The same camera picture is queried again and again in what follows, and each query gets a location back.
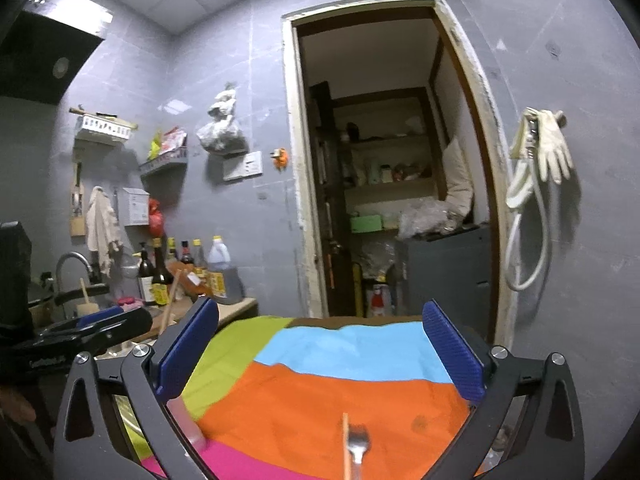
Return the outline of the dark soy sauce bottle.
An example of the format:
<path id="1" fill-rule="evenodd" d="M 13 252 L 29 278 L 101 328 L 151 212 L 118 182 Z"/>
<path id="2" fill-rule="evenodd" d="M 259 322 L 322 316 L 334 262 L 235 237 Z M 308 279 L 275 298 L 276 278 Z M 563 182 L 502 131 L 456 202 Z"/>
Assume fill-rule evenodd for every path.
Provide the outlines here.
<path id="1" fill-rule="evenodd" d="M 166 307 L 169 304 L 170 286 L 174 282 L 174 277 L 165 266 L 162 240 L 159 237 L 153 238 L 155 271 L 152 279 L 152 294 L 159 307 Z"/>

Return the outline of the brown packaged box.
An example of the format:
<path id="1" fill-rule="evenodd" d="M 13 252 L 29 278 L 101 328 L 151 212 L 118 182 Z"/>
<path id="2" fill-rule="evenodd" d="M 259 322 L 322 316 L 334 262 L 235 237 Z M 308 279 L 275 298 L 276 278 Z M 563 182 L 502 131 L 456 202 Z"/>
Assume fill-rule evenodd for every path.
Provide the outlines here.
<path id="1" fill-rule="evenodd" d="M 192 301 L 195 301 L 199 296 L 213 298 L 213 292 L 208 286 L 206 278 L 196 273 L 196 267 L 192 263 L 174 261 L 168 264 L 168 270 L 178 280 L 179 286 Z"/>

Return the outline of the multicolour striped tablecloth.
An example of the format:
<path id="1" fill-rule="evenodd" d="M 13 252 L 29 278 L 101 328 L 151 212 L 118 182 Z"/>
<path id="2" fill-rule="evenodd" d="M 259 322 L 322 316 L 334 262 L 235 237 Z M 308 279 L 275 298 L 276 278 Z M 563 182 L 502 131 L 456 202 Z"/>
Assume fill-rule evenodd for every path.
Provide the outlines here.
<path id="1" fill-rule="evenodd" d="M 232 322 L 182 397 L 221 479 L 341 479 L 349 426 L 364 478 L 419 479 L 470 414 L 417 318 Z"/>

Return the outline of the dark grey cabinet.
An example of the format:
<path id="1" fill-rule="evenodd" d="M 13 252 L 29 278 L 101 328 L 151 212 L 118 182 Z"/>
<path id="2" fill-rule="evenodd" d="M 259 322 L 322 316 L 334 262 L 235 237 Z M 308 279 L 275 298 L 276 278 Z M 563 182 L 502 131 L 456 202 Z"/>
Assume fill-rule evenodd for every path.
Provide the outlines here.
<path id="1" fill-rule="evenodd" d="M 433 299 L 457 326 L 489 335 L 489 226 L 424 240 L 398 240 L 395 271 L 398 314 L 419 315 L 427 300 Z"/>

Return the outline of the chrome faucet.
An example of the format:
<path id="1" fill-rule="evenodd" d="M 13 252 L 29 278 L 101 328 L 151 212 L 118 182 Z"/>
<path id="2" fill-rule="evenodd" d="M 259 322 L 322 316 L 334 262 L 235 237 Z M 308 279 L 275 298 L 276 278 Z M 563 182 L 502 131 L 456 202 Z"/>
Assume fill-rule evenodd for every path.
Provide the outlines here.
<path id="1" fill-rule="evenodd" d="M 54 270 L 54 305 L 64 307 L 72 300 L 84 298 L 104 285 L 99 266 L 81 252 L 66 252 Z"/>

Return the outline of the white plastic jug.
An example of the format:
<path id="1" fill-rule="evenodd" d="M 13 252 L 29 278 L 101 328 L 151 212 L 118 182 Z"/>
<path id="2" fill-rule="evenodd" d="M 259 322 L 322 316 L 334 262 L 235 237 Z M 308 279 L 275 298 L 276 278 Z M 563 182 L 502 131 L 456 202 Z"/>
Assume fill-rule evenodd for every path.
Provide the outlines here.
<path id="1" fill-rule="evenodd" d="M 221 236 L 215 235 L 213 237 L 212 248 L 210 248 L 206 261 L 207 270 L 209 271 L 218 272 L 231 266 L 229 249 L 227 245 L 224 244 Z"/>

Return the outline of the steel fork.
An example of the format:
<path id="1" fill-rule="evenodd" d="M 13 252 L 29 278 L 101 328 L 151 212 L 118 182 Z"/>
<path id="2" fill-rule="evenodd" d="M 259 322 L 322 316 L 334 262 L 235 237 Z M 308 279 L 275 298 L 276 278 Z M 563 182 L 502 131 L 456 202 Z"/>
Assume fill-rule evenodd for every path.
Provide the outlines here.
<path id="1" fill-rule="evenodd" d="M 347 428 L 347 449 L 350 463 L 350 480 L 360 480 L 362 476 L 363 457 L 369 451 L 369 431 L 364 425 L 349 425 Z"/>

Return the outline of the red plastic bag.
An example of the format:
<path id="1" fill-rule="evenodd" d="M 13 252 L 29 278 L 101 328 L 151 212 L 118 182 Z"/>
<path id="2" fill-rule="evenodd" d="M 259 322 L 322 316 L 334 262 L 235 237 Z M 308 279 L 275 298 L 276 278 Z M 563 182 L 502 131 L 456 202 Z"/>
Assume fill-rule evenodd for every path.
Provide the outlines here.
<path id="1" fill-rule="evenodd" d="M 154 238 L 162 238 L 165 235 L 164 216 L 156 198 L 149 198 L 149 231 Z"/>

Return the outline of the wooden chopstick left of fork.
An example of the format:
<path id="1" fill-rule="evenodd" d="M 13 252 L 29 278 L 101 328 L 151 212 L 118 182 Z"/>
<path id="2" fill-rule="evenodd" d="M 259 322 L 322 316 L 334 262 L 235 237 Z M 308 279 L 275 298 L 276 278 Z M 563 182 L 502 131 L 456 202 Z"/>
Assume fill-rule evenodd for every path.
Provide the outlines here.
<path id="1" fill-rule="evenodd" d="M 343 479 L 350 480 L 352 478 L 352 465 L 350 452 L 348 449 L 349 437 L 349 417 L 347 413 L 342 415 L 342 440 L 343 440 Z"/>

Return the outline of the white rubber glove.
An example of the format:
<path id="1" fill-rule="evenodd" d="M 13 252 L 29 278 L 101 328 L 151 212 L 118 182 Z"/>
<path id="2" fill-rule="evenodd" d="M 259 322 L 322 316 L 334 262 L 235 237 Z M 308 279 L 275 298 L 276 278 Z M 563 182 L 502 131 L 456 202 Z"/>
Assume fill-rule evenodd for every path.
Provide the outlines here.
<path id="1" fill-rule="evenodd" d="M 551 110 L 526 107 L 510 147 L 510 157 L 516 161 L 512 184 L 526 188 L 537 177 L 541 182 L 551 179 L 555 184 L 570 180 L 574 168 L 570 150 L 563 136 L 558 117 Z"/>

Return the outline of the black range hood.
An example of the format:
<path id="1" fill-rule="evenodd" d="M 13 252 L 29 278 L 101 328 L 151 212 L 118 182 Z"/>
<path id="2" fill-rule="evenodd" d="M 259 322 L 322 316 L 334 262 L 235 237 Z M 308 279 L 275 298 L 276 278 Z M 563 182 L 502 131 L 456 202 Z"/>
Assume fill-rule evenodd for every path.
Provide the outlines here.
<path id="1" fill-rule="evenodd" d="M 58 105 L 100 36 L 22 11 L 1 44 L 2 96 Z"/>

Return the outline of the grey wall shelf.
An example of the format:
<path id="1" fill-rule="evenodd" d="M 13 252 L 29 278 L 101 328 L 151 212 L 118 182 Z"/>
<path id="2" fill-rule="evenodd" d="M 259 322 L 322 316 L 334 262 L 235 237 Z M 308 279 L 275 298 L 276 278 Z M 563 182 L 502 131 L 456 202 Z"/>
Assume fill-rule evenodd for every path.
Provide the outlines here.
<path id="1" fill-rule="evenodd" d="M 147 177 L 151 174 L 157 174 L 168 168 L 182 166 L 188 163 L 188 149 L 180 146 L 175 150 L 158 155 L 157 157 L 144 162 L 140 167 L 140 176 Z"/>

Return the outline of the orange wall hook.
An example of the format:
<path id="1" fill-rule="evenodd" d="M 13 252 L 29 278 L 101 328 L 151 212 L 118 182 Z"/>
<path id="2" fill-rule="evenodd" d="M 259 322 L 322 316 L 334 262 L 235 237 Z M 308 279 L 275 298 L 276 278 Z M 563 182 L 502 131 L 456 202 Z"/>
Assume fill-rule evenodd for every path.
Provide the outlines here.
<path id="1" fill-rule="evenodd" d="M 278 171 L 288 168 L 288 151 L 285 148 L 276 148 L 270 154 L 273 166 Z"/>

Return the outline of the white plastic bag on wall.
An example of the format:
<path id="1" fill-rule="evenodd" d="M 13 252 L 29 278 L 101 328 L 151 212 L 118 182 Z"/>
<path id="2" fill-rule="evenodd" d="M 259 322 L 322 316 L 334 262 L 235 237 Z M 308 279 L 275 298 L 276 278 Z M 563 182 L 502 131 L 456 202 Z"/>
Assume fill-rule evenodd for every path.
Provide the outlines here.
<path id="1" fill-rule="evenodd" d="M 196 130 L 196 136 L 209 154 L 232 157 L 248 151 L 246 137 L 235 115 L 236 85 L 227 82 L 208 108 L 208 122 Z"/>

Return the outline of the white wall rack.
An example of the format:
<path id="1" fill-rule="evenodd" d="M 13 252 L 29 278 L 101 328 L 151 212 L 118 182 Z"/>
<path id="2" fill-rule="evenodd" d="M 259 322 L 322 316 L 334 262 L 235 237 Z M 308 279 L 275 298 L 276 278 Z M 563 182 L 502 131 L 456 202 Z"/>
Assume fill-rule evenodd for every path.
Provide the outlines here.
<path id="1" fill-rule="evenodd" d="M 79 107 L 70 107 L 70 114 L 77 117 L 75 139 L 103 145 L 126 143 L 138 125 L 109 114 L 92 114 Z"/>

